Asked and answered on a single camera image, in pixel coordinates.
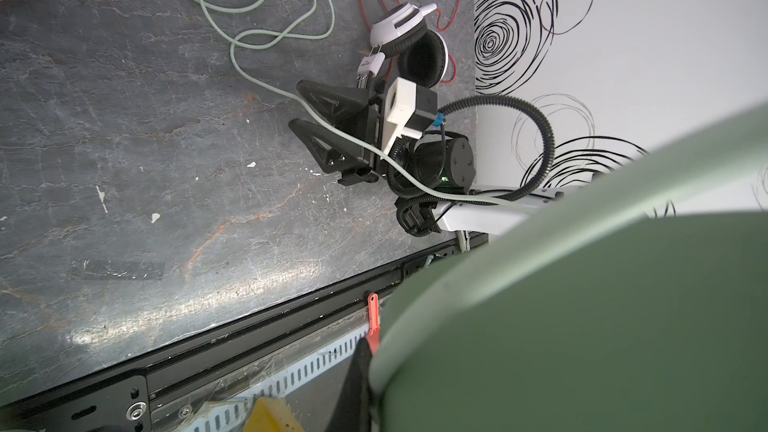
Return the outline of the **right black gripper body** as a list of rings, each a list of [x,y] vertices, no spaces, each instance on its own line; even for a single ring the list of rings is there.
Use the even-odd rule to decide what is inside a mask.
[[[336,127],[366,144],[381,149],[384,96],[381,88],[343,88],[342,111]],[[352,186],[375,183],[385,173],[385,163],[376,154],[352,143],[350,165],[342,167],[338,183]]]

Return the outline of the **yellow sponge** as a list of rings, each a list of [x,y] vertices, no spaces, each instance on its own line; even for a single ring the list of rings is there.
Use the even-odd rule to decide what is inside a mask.
[[[243,432],[304,432],[304,428],[283,400],[260,397],[244,424]]]

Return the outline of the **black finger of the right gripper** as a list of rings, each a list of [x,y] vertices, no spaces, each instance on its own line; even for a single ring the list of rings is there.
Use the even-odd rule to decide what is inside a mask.
[[[369,93],[365,88],[340,87],[301,80],[296,84],[296,90],[333,126],[351,126],[368,107]]]
[[[365,149],[328,130],[302,119],[292,119],[290,130],[306,146],[325,173],[368,173],[372,170]]]

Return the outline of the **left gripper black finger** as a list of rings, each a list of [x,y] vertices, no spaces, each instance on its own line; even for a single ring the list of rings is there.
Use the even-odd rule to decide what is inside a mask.
[[[366,338],[354,351],[327,432],[370,432],[371,390],[368,372],[373,354]]]

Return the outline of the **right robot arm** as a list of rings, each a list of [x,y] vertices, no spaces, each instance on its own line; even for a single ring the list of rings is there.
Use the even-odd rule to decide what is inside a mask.
[[[556,143],[544,112],[520,99],[471,96],[439,106],[434,90],[405,79],[355,87],[302,80],[296,90],[313,118],[289,127],[318,167],[343,186],[384,180],[398,225],[414,237],[502,234],[600,172],[581,150]],[[470,139],[447,127],[457,112],[482,106],[515,112],[539,133],[542,150],[515,186],[478,182]]]

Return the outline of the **green headphones with cable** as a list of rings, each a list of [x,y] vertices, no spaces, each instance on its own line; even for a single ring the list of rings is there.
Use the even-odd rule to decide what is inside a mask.
[[[384,431],[767,427],[767,0],[474,0],[483,96],[572,92],[650,147],[405,282]]]

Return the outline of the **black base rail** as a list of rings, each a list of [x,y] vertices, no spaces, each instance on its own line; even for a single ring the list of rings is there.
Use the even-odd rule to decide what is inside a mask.
[[[8,431],[159,431],[180,424],[202,392],[334,323],[366,324],[367,296],[460,251],[456,239],[361,272],[227,324],[128,358],[1,409]]]

